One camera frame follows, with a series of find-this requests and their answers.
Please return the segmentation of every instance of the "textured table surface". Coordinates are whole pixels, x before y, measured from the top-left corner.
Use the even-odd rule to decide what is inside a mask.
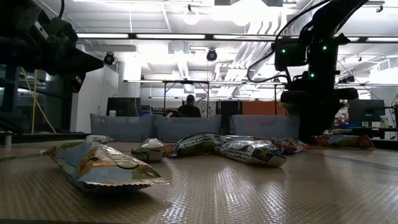
[[[3,159],[0,223],[398,223],[396,157],[321,148],[281,168],[164,159],[151,165],[172,185],[125,197],[82,192],[47,156]]]

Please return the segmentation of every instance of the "ceiling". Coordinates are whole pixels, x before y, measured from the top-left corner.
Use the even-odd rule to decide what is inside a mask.
[[[50,16],[55,16],[60,10],[61,0],[34,0]],[[102,0],[74,0],[65,1],[65,12],[63,19],[70,22],[77,32],[156,32],[156,33],[202,33],[202,34],[250,34],[256,25],[253,19],[263,21],[263,25],[269,22],[270,26],[265,34],[272,34],[269,29],[278,25],[274,32],[286,23],[279,17],[291,18],[299,13],[310,0],[296,0],[297,4],[286,4],[288,7],[245,7],[245,2],[255,0],[241,0],[239,7],[214,6],[214,0],[202,0],[200,2],[178,2],[172,1],[130,1],[130,3],[106,3]],[[346,35],[378,36],[398,35],[398,4],[394,0],[385,0],[386,5],[382,12],[376,12],[379,6],[363,6],[349,19],[340,30]],[[184,15],[187,4],[192,5],[195,15]],[[198,19],[195,25],[187,24]],[[252,18],[252,22],[245,26],[245,18]],[[153,40],[91,40],[84,42],[88,47],[93,47],[99,57],[104,55],[104,47],[112,45],[135,45],[136,52],[143,59],[142,73],[144,75],[153,73],[172,73],[178,70],[178,58],[169,54],[170,41]],[[190,54],[187,56],[187,67],[189,70],[215,71],[216,64],[225,60],[237,61],[239,53],[243,50],[245,43],[242,42],[207,42],[186,41],[189,46],[204,46],[215,48],[218,53],[218,61],[207,62],[206,53]],[[262,55],[267,50],[266,46],[253,45],[254,50]],[[367,63],[373,58],[385,57],[386,55],[398,55],[398,45],[394,44],[348,44],[339,49],[340,62],[337,64],[339,70],[357,68],[357,74],[369,73],[369,67],[374,63]],[[249,65],[254,56],[245,58],[240,65]],[[301,74],[306,67],[291,68],[293,75]]]

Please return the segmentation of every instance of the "man in dark shirt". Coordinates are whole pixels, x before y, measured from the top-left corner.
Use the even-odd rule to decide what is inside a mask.
[[[194,106],[195,97],[192,95],[187,96],[187,100],[185,105],[182,105],[178,108],[178,112],[183,114],[185,117],[188,118],[200,118],[200,110],[196,106]]]

